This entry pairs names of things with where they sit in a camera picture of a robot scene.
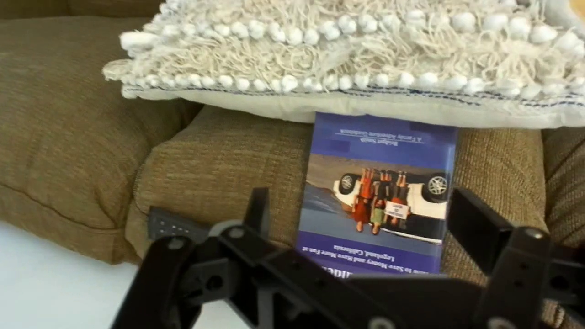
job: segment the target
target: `person on book cover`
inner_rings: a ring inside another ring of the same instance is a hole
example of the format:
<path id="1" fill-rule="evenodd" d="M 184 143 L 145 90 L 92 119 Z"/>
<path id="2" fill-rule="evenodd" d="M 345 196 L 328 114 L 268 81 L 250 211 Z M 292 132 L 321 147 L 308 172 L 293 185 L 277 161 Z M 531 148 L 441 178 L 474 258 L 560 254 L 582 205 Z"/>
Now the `person on book cover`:
<path id="1" fill-rule="evenodd" d="M 392 189 L 392 196 L 387 198 L 387 201 L 392 203 L 392 205 L 405 205 L 407 207 L 405 194 L 407 194 L 405 174 L 399 170 L 398 178 L 396 178 L 396 185 Z M 407 214 L 405 214 L 405 218 L 387 216 L 385 214 L 383 216 L 383 223 L 387 223 L 387 220 L 388 220 L 390 227 L 405 229 Z"/>
<path id="2" fill-rule="evenodd" d="M 354 220 L 356 233 L 361 233 L 363 225 L 368 223 L 370 198 L 372 198 L 372 170 L 363 169 L 361 180 L 359 180 L 359 192 L 354 198 L 350 207 L 350 218 Z"/>
<path id="3" fill-rule="evenodd" d="M 390 185 L 388 172 L 379 170 L 379 180 L 372 183 L 372 201 L 370 201 L 370 214 L 368 214 L 370 234 L 374 236 L 378 236 L 379 227 L 383 223 L 383 209 L 385 209 L 385 200 L 388 198 L 388 185 Z"/>

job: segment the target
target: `couch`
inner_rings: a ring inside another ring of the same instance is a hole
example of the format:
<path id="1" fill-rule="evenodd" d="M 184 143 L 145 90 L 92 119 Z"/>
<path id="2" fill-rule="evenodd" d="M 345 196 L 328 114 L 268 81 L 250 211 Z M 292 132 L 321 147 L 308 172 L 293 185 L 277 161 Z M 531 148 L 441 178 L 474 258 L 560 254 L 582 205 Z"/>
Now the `couch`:
<path id="1" fill-rule="evenodd" d="M 292 245 L 310 125 L 182 101 L 125 101 L 101 79 L 118 33 L 158 0 L 0 4 L 0 220 L 107 262 L 138 262 L 145 214 L 162 207 L 200 225 L 240 218 L 270 189 L 270 240 Z M 566 245 L 585 240 L 585 130 L 460 130 L 454 185 L 513 225 Z M 445 236 L 443 273 L 485 278 Z M 542 317 L 575 324 L 553 304 Z"/>

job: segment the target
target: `book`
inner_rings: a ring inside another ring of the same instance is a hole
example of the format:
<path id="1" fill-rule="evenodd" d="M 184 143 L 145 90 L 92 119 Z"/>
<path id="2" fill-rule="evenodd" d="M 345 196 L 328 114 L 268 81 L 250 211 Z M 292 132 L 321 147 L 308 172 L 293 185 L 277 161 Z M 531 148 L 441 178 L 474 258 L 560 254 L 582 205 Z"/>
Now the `book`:
<path id="1" fill-rule="evenodd" d="M 317 114 L 295 249 L 337 278 L 432 275 L 456 128 Z"/>

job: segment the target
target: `black metal bracket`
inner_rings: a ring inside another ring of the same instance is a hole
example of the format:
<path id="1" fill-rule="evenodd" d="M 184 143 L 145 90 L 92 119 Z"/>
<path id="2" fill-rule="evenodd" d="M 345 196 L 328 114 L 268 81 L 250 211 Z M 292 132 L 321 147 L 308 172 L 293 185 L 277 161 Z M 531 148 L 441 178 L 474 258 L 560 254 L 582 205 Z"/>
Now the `black metal bracket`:
<path id="1" fill-rule="evenodd" d="M 226 300 L 250 328 L 546 328 L 542 298 L 582 313 L 582 253 L 531 227 L 509 227 L 467 190 L 454 190 L 449 231 L 489 275 L 478 287 L 445 276 L 337 280 L 266 242 L 268 192 L 253 190 L 242 225 L 202 243 L 156 240 L 114 329 L 191 328 L 200 306 Z"/>

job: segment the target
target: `white textured pillow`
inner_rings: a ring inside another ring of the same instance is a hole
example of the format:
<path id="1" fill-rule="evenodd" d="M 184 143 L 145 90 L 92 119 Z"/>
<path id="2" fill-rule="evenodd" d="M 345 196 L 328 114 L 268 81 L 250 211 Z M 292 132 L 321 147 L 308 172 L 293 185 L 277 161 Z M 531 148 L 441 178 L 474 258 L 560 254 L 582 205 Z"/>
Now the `white textured pillow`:
<path id="1" fill-rule="evenodd" d="M 579 37 L 585 37 L 582 0 L 540 0 L 538 4 L 548 24 L 569 28 Z"/>
<path id="2" fill-rule="evenodd" d="M 122 95 L 310 123 L 585 127 L 585 46 L 495 0 L 167 0 L 103 68 Z"/>

